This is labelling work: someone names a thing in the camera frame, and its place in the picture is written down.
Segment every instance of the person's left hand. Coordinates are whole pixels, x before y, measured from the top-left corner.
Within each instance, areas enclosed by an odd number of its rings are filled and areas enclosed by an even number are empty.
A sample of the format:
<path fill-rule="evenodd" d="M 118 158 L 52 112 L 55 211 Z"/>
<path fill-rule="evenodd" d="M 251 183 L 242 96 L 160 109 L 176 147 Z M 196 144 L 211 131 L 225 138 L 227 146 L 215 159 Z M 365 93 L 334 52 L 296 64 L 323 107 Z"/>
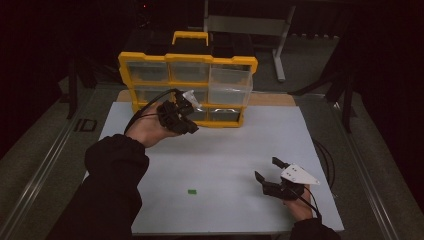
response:
<path fill-rule="evenodd" d="M 128 129 L 126 136 L 139 141 L 144 147 L 149 148 L 156 145 L 162 139 L 175 137 L 180 134 L 171 132 L 160 125 L 157 114 L 157 108 L 160 103 L 154 103 L 143 112 L 143 116 L 137 119 Z"/>

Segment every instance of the gray floor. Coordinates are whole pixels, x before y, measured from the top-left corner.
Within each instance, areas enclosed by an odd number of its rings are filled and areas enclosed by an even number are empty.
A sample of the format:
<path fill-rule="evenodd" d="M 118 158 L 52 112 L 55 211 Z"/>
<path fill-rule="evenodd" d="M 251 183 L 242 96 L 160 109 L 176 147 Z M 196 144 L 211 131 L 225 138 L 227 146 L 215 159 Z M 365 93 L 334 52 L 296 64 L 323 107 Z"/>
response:
<path fill-rule="evenodd" d="M 284 83 L 276 80 L 271 53 L 258 51 L 259 68 L 254 75 L 254 90 L 287 92 L 318 79 L 336 43 L 337 40 L 329 39 L 289 38 L 282 56 L 287 77 Z M 354 95 L 353 133 L 346 134 L 340 125 L 339 109 L 322 97 L 327 87 L 295 100 L 311 137 L 321 142 L 334 158 L 336 180 L 332 191 L 346 228 L 340 233 L 342 238 L 424 239 L 423 214 L 364 109 L 361 97 Z M 3 231 L 0 238 L 7 239 L 8 233 L 9 239 L 45 238 L 81 182 L 85 173 L 84 151 L 97 141 L 108 110 L 122 89 L 123 86 L 105 81 L 94 90 L 80 88 L 80 109 L 73 120 L 66 120 L 66 104 L 54 104 L 0 161 Z M 97 120 L 96 130 L 73 131 L 80 118 Z M 56 141 L 58 136 L 68 133 L 66 141 Z M 59 151 L 51 152 L 52 146 Z M 54 164 L 47 165 L 48 160 Z M 40 165 L 47 166 L 49 171 L 37 173 Z M 42 188 L 35 189 L 36 196 L 26 198 L 27 202 L 19 202 L 33 175 L 44 176 L 37 182 Z M 13 212 L 17 205 L 23 211 Z M 243 239 L 259 237 L 245 236 Z"/>

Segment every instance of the hand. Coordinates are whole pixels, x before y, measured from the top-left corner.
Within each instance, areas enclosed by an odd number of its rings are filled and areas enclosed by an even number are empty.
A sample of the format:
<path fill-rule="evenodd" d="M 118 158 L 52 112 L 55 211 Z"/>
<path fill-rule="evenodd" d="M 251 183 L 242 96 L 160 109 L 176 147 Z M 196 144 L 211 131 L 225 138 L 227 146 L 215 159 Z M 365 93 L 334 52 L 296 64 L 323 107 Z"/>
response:
<path fill-rule="evenodd" d="M 178 136 L 179 134 L 171 132 L 160 125 L 159 118 L 155 115 L 159 106 L 160 103 L 154 103 L 146 109 L 143 112 L 143 116 L 145 117 L 137 119 L 125 135 L 139 141 L 146 148 L 156 145 L 160 140 L 167 137 Z"/>
<path fill-rule="evenodd" d="M 305 186 L 305 191 L 302 194 L 302 197 L 308 201 L 311 202 L 311 193 L 309 190 L 309 185 Z M 308 205 L 306 205 L 304 202 L 302 202 L 300 199 L 296 200 L 283 200 L 284 205 L 286 205 L 293 217 L 296 219 L 296 221 L 302 221 L 305 219 L 310 219 L 313 217 L 312 215 L 312 209 Z"/>

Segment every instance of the dark background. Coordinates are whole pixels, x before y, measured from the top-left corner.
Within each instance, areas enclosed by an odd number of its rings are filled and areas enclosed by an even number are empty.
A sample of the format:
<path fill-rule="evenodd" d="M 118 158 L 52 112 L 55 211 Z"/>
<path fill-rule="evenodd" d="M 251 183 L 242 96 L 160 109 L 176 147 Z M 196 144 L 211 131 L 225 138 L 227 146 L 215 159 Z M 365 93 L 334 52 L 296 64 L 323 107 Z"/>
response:
<path fill-rule="evenodd" d="M 334 13 L 336 8 L 299 7 L 291 33 L 342 37 L 324 74 L 345 64 L 357 68 L 355 90 L 423 209 L 423 3 L 387 1 Z M 229 9 L 277 14 L 252 11 L 258 9 L 252 1 L 211 8 L 220 13 Z M 329 15 L 339 15 L 339 20 L 329 21 L 327 28 L 313 24 L 313 17 Z M 117 56 L 133 28 L 186 30 L 201 27 L 202 16 L 199 0 L 2 1 L 0 157 L 60 98 L 57 82 L 68 75 L 71 57 L 82 55 L 117 69 Z"/>

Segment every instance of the small green chip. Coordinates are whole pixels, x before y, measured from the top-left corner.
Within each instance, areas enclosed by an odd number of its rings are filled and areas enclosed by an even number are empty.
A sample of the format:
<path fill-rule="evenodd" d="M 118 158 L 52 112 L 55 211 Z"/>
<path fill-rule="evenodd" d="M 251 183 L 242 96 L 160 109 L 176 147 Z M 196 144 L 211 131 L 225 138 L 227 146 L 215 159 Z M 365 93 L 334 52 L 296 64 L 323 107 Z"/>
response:
<path fill-rule="evenodd" d="M 188 192 L 188 194 L 193 194 L 193 195 L 197 194 L 196 189 L 189 189 L 187 192 Z"/>

